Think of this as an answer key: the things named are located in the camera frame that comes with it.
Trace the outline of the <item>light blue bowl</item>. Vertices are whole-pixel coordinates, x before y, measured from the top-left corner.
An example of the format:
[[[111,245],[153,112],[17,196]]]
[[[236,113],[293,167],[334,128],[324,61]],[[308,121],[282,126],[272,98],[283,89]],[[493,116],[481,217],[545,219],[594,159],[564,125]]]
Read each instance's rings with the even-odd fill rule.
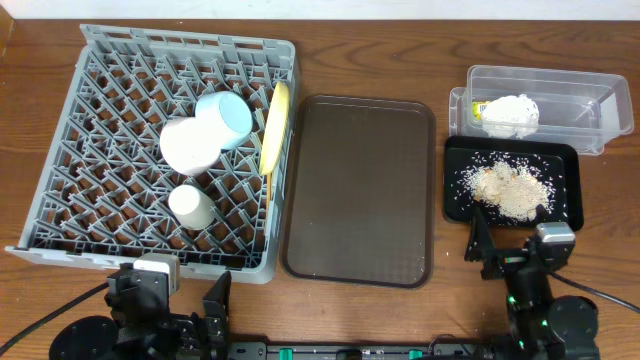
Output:
[[[219,147],[230,150],[241,145],[250,135],[252,114],[243,98],[231,91],[203,95],[195,107],[195,117],[213,132]]]

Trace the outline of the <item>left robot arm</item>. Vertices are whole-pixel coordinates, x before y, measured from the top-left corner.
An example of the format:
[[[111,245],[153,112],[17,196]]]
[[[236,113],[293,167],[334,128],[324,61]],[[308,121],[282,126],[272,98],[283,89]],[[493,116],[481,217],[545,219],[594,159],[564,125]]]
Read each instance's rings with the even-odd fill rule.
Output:
[[[107,278],[109,317],[73,322],[54,339],[49,357],[59,360],[216,359],[220,352],[196,314],[169,309],[169,275],[128,265]]]

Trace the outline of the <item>yellow plate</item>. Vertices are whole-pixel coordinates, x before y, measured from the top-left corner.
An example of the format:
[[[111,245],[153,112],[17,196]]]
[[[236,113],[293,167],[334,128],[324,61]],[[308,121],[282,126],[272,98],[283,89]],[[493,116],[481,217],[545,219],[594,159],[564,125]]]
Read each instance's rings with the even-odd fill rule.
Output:
[[[278,82],[273,92],[271,106],[264,130],[259,173],[261,176],[271,174],[279,159],[288,124],[290,90],[285,82]]]

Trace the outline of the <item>white paper napkin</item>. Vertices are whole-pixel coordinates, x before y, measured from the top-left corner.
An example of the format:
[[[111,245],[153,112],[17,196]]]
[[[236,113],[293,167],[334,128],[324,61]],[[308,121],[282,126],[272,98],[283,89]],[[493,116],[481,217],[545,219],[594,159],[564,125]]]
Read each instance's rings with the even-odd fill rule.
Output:
[[[488,102],[479,113],[483,130],[491,137],[523,139],[538,131],[540,111],[525,94]]]

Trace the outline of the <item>white cup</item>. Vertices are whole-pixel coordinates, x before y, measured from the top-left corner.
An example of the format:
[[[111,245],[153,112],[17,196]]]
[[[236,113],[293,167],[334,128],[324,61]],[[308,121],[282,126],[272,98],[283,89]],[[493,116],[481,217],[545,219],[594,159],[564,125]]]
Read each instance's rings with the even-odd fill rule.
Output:
[[[202,230],[215,219],[214,202],[192,185],[180,185],[171,191],[168,205],[183,227]]]

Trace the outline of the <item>wooden chopstick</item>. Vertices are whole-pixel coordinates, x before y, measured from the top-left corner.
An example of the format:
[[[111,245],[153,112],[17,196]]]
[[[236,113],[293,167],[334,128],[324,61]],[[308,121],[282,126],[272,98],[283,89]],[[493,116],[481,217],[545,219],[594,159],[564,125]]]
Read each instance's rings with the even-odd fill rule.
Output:
[[[272,173],[266,175],[266,183],[267,183],[267,198],[266,198],[266,214],[267,218],[269,216],[269,210],[271,207],[271,199],[272,199],[272,187],[273,187],[273,177]]]

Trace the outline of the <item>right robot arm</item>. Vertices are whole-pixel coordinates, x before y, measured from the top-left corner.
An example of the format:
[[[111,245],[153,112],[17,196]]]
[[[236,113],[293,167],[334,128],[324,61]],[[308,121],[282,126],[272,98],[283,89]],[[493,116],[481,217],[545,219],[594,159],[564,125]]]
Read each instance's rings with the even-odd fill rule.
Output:
[[[507,335],[486,340],[441,335],[424,345],[286,344],[229,340],[230,274],[203,299],[206,328],[229,359],[597,359],[598,309],[581,296],[555,297],[558,276],[575,246],[565,222],[540,223],[520,248],[499,249],[482,211],[472,211],[464,259],[482,265],[484,280],[506,284]]]

